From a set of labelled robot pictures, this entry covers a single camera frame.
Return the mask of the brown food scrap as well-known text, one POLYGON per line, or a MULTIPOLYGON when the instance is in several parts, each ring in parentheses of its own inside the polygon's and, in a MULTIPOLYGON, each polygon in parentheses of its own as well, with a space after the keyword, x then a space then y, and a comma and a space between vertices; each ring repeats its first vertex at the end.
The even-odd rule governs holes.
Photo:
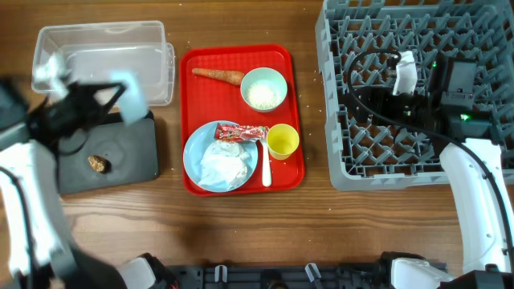
POLYGON ((91 168, 97 173, 106 173, 108 171, 109 162, 104 157, 92 155, 88 157, 91 168))

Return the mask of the yellow plastic cup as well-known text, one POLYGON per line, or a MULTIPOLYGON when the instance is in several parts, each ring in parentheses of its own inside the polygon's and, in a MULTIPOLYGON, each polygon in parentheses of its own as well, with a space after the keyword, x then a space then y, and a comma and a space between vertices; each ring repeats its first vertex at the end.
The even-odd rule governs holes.
POLYGON ((276 124, 267 133, 269 153, 276 160, 289 158, 300 145, 300 136, 289 124, 276 124))

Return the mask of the mint green rice bowl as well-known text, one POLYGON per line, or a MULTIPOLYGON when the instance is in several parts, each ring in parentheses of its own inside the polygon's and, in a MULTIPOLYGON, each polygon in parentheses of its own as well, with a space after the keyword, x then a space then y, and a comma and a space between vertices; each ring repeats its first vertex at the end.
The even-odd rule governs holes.
POLYGON ((278 71, 259 67, 245 74, 240 92, 250 108, 257 112, 271 112, 285 101, 288 84, 278 71))

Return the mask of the red snack wrapper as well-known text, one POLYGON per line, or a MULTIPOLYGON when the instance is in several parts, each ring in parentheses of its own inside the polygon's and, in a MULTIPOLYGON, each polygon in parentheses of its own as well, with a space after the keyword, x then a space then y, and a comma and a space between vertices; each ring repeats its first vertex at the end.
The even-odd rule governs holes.
POLYGON ((214 139, 225 142, 256 142, 264 139, 268 131, 267 126, 217 124, 214 139))

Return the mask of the white napkin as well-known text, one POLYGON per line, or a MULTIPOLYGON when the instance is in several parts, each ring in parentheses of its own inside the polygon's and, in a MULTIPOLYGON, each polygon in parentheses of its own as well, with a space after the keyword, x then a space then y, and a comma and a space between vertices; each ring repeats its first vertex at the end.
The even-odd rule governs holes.
POLYGON ((241 186, 248 177, 246 161, 251 155, 235 142, 216 140, 211 143, 200 162, 200 186, 224 185, 227 190, 241 186))

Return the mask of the small light blue bowl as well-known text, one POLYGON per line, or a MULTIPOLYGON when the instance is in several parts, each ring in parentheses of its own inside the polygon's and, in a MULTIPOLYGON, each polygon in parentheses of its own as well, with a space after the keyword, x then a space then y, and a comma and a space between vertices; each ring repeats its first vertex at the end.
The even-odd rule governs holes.
POLYGON ((147 115, 149 107, 136 74, 132 71, 115 70, 111 72, 110 80, 120 82, 125 86, 125 91, 116 102, 124 124, 131 125, 143 119, 147 115))

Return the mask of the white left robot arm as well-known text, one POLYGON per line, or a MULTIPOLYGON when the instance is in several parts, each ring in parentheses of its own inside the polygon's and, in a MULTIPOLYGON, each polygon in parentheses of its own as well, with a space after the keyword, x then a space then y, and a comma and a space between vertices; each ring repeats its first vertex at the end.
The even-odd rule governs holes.
POLYGON ((55 142, 92 128, 126 86, 71 83, 63 100, 34 110, 9 78, 1 80, 1 195, 10 234, 13 288, 130 288, 124 268, 83 252, 75 242, 57 193, 55 142))

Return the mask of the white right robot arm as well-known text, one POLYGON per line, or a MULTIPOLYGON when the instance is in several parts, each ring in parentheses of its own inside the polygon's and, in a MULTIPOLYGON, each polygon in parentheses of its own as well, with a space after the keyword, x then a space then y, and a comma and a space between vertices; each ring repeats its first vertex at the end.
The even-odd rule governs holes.
POLYGON ((511 288, 513 286, 513 209, 501 168, 500 125, 490 112, 473 109, 476 61, 439 56, 431 65, 425 96, 417 96, 411 52, 390 51, 393 88, 354 89, 346 76, 351 108, 377 124, 392 124, 441 140, 440 164, 447 174, 463 243, 459 277, 409 255, 389 257, 392 288, 511 288))

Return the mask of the black waste tray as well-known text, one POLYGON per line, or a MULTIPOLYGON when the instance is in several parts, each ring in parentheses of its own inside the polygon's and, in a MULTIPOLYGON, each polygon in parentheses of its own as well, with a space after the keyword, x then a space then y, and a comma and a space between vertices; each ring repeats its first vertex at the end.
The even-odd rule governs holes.
POLYGON ((62 195, 151 181, 160 173, 156 125, 151 112, 127 126, 119 113, 87 132, 78 131, 59 141, 58 190, 62 195), (88 157, 108 160, 106 173, 97 173, 88 157))

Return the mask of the grey dishwasher rack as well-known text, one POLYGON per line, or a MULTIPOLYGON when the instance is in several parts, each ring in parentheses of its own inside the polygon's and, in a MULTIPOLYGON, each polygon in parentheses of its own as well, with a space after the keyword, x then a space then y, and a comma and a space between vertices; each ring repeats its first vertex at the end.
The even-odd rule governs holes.
POLYGON ((341 191, 447 183, 426 136, 358 120, 347 108, 353 87, 391 88, 386 60, 411 51, 419 95, 439 56, 477 62, 477 110, 500 121, 504 180, 513 181, 513 4, 510 1, 326 1, 316 21, 324 81, 325 135, 332 185, 341 191))

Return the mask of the clear plastic bin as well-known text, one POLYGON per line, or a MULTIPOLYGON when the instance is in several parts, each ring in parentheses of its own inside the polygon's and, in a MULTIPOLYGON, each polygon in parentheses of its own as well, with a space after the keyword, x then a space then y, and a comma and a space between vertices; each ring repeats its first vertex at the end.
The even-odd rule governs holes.
POLYGON ((102 22, 45 26, 39 32, 32 67, 32 89, 59 93, 45 79, 47 64, 58 56, 69 82, 103 83, 113 71, 131 71, 150 106, 172 101, 175 79, 173 46, 166 42, 160 21, 102 22))

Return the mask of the large light blue plate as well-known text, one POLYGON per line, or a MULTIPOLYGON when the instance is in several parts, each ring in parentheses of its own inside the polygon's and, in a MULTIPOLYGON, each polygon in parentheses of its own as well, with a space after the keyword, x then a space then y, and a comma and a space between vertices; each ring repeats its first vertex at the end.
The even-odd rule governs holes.
POLYGON ((252 142, 242 143, 242 149, 248 154, 248 158, 243 161, 247 166, 247 175, 242 179, 241 184, 237 184, 231 189, 225 181, 218 181, 213 185, 199 185, 202 176, 201 160, 208 147, 215 142, 214 133, 218 124, 236 125, 236 123, 227 120, 212 121, 196 129, 186 141, 182 156, 184 167, 183 182, 191 193, 210 196, 217 193, 235 192, 241 186, 249 183, 257 169, 259 160, 257 144, 252 142))

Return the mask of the white plastic spoon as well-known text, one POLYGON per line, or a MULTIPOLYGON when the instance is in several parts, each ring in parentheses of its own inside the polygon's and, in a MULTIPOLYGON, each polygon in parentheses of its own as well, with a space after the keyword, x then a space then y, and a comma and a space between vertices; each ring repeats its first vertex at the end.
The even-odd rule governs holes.
POLYGON ((270 156, 269 156, 269 150, 268 145, 265 139, 261 139, 260 143, 262 145, 262 156, 263 156, 263 163, 262 163, 262 184, 264 187, 270 187, 271 186, 271 166, 270 166, 270 156))

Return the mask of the red plastic tray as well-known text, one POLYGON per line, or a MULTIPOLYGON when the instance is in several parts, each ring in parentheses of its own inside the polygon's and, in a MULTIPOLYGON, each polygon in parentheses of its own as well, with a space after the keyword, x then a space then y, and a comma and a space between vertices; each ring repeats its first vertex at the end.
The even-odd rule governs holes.
MULTIPOLYGON (((263 44, 239 47, 215 47, 188 51, 180 63, 181 87, 181 133, 183 153, 186 142, 195 130, 210 122, 226 120, 236 124, 266 125, 289 124, 300 134, 300 120, 297 108, 295 80, 291 54, 279 44, 263 44), (193 68, 208 68, 228 71, 249 71, 269 67, 278 71, 288 84, 285 101, 272 112, 257 112, 242 99, 239 87, 194 75, 193 68)), ((214 193, 194 184, 186 172, 184 158, 183 182, 192 194, 199 197, 216 195, 241 195, 283 191, 297 187, 305 175, 303 148, 298 149, 286 160, 271 157, 271 179, 269 188, 262 185, 262 157, 258 157, 256 171, 240 189, 228 193, 214 193)))

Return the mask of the orange carrot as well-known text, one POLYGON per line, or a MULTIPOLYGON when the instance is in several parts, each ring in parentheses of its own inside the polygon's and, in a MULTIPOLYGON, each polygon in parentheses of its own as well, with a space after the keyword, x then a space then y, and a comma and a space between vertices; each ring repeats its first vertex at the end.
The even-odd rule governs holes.
POLYGON ((215 70, 208 68, 193 68, 192 73, 194 75, 230 83, 235 86, 239 86, 245 76, 245 74, 241 71, 215 70))

